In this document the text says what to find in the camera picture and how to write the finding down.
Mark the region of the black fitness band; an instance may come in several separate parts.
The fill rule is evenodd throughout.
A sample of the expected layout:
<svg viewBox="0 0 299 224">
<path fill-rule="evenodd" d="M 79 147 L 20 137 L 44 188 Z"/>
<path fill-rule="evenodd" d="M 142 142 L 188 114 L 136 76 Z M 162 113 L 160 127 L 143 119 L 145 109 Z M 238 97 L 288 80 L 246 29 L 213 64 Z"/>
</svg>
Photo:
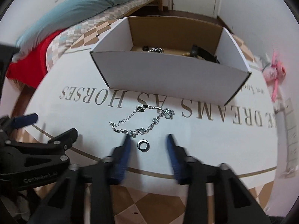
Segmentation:
<svg viewBox="0 0 299 224">
<path fill-rule="evenodd" d="M 206 61 L 219 64 L 219 60 L 216 56 L 209 53 L 207 50 L 204 50 L 202 47 L 193 45 L 190 51 L 190 57 L 198 58 L 201 57 Z"/>
</svg>

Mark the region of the red blanket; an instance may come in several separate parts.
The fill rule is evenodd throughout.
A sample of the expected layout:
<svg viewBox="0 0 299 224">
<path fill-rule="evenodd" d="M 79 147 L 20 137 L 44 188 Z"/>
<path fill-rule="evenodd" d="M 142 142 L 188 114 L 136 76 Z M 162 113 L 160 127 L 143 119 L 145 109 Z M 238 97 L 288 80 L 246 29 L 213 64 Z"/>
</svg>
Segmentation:
<svg viewBox="0 0 299 224">
<path fill-rule="evenodd" d="M 26 86 L 37 88 L 47 74 L 46 52 L 52 40 L 64 29 L 50 34 L 34 48 L 24 59 L 11 63 L 7 71 L 7 79 L 17 80 Z"/>
</svg>

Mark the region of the checkered printed tablecloth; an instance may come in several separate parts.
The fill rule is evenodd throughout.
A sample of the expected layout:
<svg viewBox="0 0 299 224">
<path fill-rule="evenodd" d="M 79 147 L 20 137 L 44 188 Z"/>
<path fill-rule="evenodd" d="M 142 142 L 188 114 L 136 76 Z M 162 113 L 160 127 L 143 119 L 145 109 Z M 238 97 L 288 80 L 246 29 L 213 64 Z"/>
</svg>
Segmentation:
<svg viewBox="0 0 299 224">
<path fill-rule="evenodd" d="M 271 96 L 261 70 L 226 105 L 111 89 L 91 50 L 122 19 L 89 43 L 67 50 L 44 77 L 27 113 L 27 128 L 40 142 L 75 128 L 78 140 L 67 154 L 91 165 L 108 156 L 129 133 L 131 156 L 122 185 L 112 188 L 117 223 L 182 223 L 187 186 L 174 179 L 168 135 L 203 164 L 227 164 L 262 209 L 268 205 L 277 167 L 278 136 Z"/>
</svg>

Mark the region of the teal blue duvet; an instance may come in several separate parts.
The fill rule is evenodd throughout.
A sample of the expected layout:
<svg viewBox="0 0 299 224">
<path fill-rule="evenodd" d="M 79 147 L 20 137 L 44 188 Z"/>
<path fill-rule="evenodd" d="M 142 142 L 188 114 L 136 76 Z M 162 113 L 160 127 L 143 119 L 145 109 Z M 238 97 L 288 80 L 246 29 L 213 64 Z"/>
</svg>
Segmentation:
<svg viewBox="0 0 299 224">
<path fill-rule="evenodd" d="M 57 30 L 71 27 L 117 5 L 132 0 L 66 0 L 43 15 L 16 41 L 23 53 L 28 53 Z"/>
</svg>

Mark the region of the pink panther plush toy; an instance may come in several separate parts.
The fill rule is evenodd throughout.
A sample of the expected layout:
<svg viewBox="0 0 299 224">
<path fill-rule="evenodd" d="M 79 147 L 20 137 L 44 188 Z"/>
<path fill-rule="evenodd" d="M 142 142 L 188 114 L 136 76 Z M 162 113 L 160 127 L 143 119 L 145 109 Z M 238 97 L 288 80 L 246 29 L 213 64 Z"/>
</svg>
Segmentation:
<svg viewBox="0 0 299 224">
<path fill-rule="evenodd" d="M 262 74 L 266 83 L 273 86 L 271 100 L 275 103 L 278 94 L 279 81 L 283 80 L 286 76 L 286 68 L 276 51 L 273 52 L 271 63 L 263 68 Z"/>
</svg>

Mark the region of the white cardboard box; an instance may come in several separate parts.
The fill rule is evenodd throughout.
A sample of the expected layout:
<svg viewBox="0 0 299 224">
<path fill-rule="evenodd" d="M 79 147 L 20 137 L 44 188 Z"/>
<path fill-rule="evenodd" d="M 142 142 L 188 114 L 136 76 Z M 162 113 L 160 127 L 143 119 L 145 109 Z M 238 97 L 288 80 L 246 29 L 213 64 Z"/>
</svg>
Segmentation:
<svg viewBox="0 0 299 224">
<path fill-rule="evenodd" d="M 216 56 L 219 64 L 190 57 L 193 45 Z M 228 104 L 251 76 L 226 28 L 184 17 L 123 18 L 90 54 L 111 89 L 220 106 Z"/>
</svg>

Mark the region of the white wall socket strip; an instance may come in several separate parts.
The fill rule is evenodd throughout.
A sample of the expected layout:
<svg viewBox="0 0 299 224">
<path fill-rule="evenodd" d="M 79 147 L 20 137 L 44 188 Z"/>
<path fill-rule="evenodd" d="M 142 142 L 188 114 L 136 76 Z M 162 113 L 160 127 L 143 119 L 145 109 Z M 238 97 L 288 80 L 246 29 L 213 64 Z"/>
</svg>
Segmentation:
<svg viewBox="0 0 299 224">
<path fill-rule="evenodd" d="M 293 178 L 298 170 L 298 131 L 291 98 L 284 102 L 284 108 L 279 112 L 279 117 L 286 134 L 286 168 L 282 176 Z"/>
</svg>

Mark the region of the wooden bed frame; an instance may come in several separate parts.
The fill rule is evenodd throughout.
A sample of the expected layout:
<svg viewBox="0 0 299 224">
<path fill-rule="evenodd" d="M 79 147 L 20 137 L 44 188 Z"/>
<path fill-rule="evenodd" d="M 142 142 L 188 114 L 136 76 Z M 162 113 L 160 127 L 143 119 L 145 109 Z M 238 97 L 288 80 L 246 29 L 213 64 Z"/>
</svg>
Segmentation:
<svg viewBox="0 0 299 224">
<path fill-rule="evenodd" d="M 131 9 L 123 17 L 159 15 L 162 11 L 164 11 L 162 0 L 150 0 L 143 5 Z"/>
</svg>

